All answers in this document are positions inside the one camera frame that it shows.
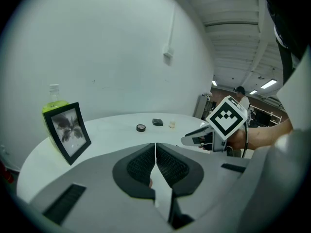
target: black hair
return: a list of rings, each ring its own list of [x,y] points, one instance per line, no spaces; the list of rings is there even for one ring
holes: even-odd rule
[[[243,95],[245,95],[245,89],[243,86],[239,86],[235,89],[236,92],[240,92],[242,93]]]

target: ceiling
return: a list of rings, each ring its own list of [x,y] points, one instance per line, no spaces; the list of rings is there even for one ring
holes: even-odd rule
[[[189,0],[215,48],[214,80],[219,88],[243,86],[278,105],[282,62],[266,0]],[[262,89],[265,83],[277,83]]]

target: framed photo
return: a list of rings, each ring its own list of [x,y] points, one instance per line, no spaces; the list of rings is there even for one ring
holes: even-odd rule
[[[91,144],[79,103],[45,112],[43,116],[58,149],[68,164],[72,165]]]

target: white table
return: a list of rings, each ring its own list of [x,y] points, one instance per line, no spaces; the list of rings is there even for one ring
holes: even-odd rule
[[[164,125],[162,127],[154,126],[153,118],[162,119]],[[174,129],[168,126],[171,120],[176,122]],[[146,131],[137,132],[136,125],[138,124],[144,124]],[[53,147],[49,138],[46,138],[30,153],[23,164],[17,182],[17,196],[29,203],[46,185],[82,161],[140,144],[169,143],[208,153],[208,151],[197,147],[183,146],[180,141],[185,134],[206,124],[195,117],[165,113],[111,116],[85,122],[92,144],[82,155],[70,166],[61,153]],[[151,173],[151,178],[153,180],[152,189],[155,190],[156,195],[156,205],[162,215],[167,218],[171,189],[157,165]]]

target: person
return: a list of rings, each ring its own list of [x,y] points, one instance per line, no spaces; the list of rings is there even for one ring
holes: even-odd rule
[[[293,73],[291,57],[293,54],[301,60],[310,44],[309,0],[267,0],[270,16],[276,27],[276,42],[283,64],[283,84]],[[250,128],[248,132],[248,149],[255,150],[262,146],[272,145],[276,140],[293,130],[288,120],[267,128]],[[228,138],[228,144],[234,150],[244,147],[245,131],[239,129]]]
[[[251,121],[251,104],[249,103],[248,97],[245,95],[245,89],[243,86],[239,86],[236,88],[235,92],[239,99],[239,104],[247,110],[247,124],[249,125]]]

